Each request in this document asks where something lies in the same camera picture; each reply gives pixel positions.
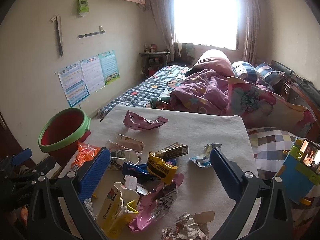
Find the yellow snack package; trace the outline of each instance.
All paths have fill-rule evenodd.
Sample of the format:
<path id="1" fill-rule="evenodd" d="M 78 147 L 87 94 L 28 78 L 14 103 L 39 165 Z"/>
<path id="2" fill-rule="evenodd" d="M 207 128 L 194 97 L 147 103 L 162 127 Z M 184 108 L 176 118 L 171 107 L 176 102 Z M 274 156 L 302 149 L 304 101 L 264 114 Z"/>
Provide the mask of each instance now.
<path id="1" fill-rule="evenodd" d="M 177 166 L 166 164 L 163 159 L 155 157 L 153 152 L 149 152 L 148 172 L 160 178 L 164 183 L 171 184 L 177 169 Z"/>
<path id="2" fill-rule="evenodd" d="M 122 228 L 139 214 L 135 210 L 139 198 L 139 193 L 125 188 L 121 182 L 113 184 L 97 217 L 97 224 L 107 237 L 117 239 Z"/>

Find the metal screw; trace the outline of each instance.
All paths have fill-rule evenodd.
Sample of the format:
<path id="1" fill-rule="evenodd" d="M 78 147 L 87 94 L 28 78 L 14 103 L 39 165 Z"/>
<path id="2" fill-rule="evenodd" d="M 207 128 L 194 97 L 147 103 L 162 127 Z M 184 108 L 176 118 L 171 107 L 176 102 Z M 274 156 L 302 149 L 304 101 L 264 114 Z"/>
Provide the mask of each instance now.
<path id="1" fill-rule="evenodd" d="M 40 176 L 39 178 L 38 178 L 38 180 L 41 182 L 41 181 L 44 181 L 45 180 L 45 176 Z"/>
<path id="2" fill-rule="evenodd" d="M 253 178 L 253 173 L 250 171 L 247 171 L 244 175 L 249 179 Z"/>
<path id="3" fill-rule="evenodd" d="M 275 181 L 281 183 L 282 179 L 280 177 L 275 177 Z"/>
<path id="4" fill-rule="evenodd" d="M 75 175 L 76 175 L 76 173 L 75 173 L 74 171 L 69 171 L 69 172 L 67 173 L 67 177 L 68 177 L 68 178 L 73 178 Z"/>

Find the curtain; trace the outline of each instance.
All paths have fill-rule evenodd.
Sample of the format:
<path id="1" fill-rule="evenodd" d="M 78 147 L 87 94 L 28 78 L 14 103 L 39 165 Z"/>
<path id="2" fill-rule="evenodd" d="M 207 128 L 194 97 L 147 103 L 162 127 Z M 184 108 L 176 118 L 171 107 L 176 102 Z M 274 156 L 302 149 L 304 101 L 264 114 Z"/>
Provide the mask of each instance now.
<path id="1" fill-rule="evenodd" d="M 148 0 L 156 22 L 156 26 L 162 34 L 164 44 L 171 52 L 170 61 L 174 60 L 173 44 L 174 36 L 174 0 Z"/>
<path id="2" fill-rule="evenodd" d="M 243 61 L 254 65 L 257 55 L 258 36 L 260 31 L 260 1 L 244 0 L 246 8 L 246 33 L 244 40 Z"/>

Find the woman on screen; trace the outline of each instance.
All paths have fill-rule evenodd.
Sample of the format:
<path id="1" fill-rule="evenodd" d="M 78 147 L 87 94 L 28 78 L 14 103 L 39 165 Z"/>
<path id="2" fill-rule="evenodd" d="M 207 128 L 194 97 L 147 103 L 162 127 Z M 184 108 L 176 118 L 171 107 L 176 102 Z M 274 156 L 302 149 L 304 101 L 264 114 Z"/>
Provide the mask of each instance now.
<path id="1" fill-rule="evenodd" d="M 312 150 L 309 154 L 307 154 L 304 157 L 303 163 L 305 165 L 309 166 L 309 164 L 313 162 L 313 157 L 314 157 L 313 154 L 314 154 L 314 151 Z"/>

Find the small table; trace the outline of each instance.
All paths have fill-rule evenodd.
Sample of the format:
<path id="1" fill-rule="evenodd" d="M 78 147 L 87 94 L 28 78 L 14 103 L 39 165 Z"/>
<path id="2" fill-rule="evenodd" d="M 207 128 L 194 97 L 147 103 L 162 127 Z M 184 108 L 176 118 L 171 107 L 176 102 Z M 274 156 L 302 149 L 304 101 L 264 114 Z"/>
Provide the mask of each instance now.
<path id="1" fill-rule="evenodd" d="M 128 129 L 122 123 L 128 110 L 149 120 L 163 116 L 169 121 L 163 126 L 149 131 Z M 228 198 L 213 168 L 201 169 L 189 161 L 190 157 L 202 154 L 207 143 L 221 143 L 222 152 L 230 161 L 236 162 L 243 171 L 251 171 L 258 176 L 248 134 L 239 116 L 194 114 L 128 107 L 119 104 L 102 122 L 99 122 L 99 120 L 93 122 L 90 130 L 92 133 L 85 142 L 91 145 L 104 146 L 108 140 L 114 141 L 117 134 L 143 141 L 145 148 L 141 155 L 142 161 L 140 164 L 147 162 L 150 151 L 163 149 L 175 142 L 189 146 L 189 154 L 177 158 L 178 172 L 184 174 L 185 178 L 178 189 L 178 198 L 170 208 L 169 213 L 159 221 L 151 223 L 141 232 L 132 233 L 126 226 L 119 240 L 159 240 L 162 236 L 162 228 L 175 228 L 177 218 L 184 212 L 194 215 L 195 213 L 209 210 L 216 213 L 215 220 L 208 224 L 209 239 L 212 238 L 231 212 L 235 201 Z M 74 161 L 76 154 L 65 166 L 59 177 L 63 177 L 70 171 L 70 165 Z M 95 215 L 99 213 L 114 182 L 123 182 L 122 173 L 120 171 L 107 170 L 95 190 L 98 198 L 92 200 Z M 259 206 L 260 199 L 257 199 L 241 236 L 245 236 L 249 232 Z M 61 207 L 62 211 L 68 214 L 65 203 L 64 205 L 61 203 Z M 78 236 L 79 233 L 75 232 L 71 227 L 68 217 L 67 223 L 71 232 Z"/>
<path id="2" fill-rule="evenodd" d="M 160 51 L 160 52 L 143 52 L 143 53 L 139 53 L 139 55 L 141 57 L 148 57 L 148 59 L 150 57 L 162 57 L 163 58 L 163 67 L 166 67 L 168 64 L 168 58 L 169 55 L 171 54 L 170 51 Z M 141 72 L 145 74 L 145 71 L 149 68 L 149 66 L 151 66 L 150 62 L 148 62 L 148 64 L 145 64 L 145 66 L 142 66 L 141 68 Z"/>

